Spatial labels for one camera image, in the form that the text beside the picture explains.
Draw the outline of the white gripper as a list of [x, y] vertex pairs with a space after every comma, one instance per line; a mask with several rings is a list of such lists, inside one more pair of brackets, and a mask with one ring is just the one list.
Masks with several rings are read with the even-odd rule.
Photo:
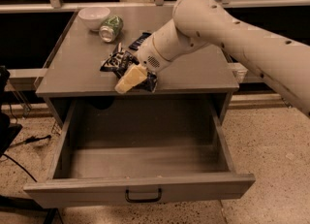
[[149, 36], [137, 52], [137, 58], [143, 66], [132, 64], [118, 81], [115, 90], [124, 94], [147, 79], [147, 69], [158, 73], [169, 67], [171, 57], [166, 55], [166, 52], [169, 50], [170, 40], [169, 36], [159, 33]]

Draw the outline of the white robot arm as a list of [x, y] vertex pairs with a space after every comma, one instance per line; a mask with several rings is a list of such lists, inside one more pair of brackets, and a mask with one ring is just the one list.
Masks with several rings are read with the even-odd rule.
[[177, 0], [172, 19], [142, 43], [138, 65], [115, 86], [121, 94], [173, 60], [206, 44], [222, 48], [306, 115], [310, 114], [310, 47], [227, 13], [215, 0]]

